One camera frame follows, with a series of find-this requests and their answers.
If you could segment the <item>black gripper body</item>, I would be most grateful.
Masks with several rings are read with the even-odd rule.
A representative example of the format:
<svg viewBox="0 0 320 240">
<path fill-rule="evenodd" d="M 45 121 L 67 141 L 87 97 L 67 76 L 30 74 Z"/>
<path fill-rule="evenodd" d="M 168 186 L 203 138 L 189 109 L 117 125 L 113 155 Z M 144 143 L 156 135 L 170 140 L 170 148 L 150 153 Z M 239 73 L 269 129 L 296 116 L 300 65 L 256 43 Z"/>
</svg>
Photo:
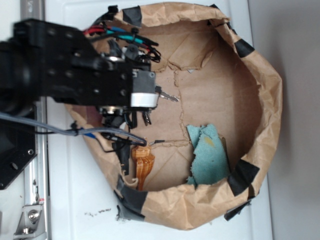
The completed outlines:
<svg viewBox="0 0 320 240">
<path fill-rule="evenodd" d="M 156 75 L 132 55 L 103 56 L 78 29 L 36 19 L 13 27 L 13 107 L 26 115 L 40 97 L 110 112 L 149 111 L 158 105 Z"/>
</svg>

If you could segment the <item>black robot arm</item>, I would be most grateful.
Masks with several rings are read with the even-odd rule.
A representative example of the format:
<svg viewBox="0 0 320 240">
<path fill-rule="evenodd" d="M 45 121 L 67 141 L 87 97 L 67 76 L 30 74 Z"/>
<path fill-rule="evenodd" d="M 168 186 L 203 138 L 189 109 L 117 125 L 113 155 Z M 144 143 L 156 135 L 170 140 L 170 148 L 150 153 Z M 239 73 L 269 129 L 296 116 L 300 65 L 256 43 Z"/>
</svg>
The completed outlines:
<svg viewBox="0 0 320 240">
<path fill-rule="evenodd" d="M 34 102 L 51 97 L 102 112 L 149 112 L 159 98 L 151 70 L 161 59 L 156 47 L 135 28 L 17 22 L 0 44 L 0 110 L 25 116 Z"/>
</svg>

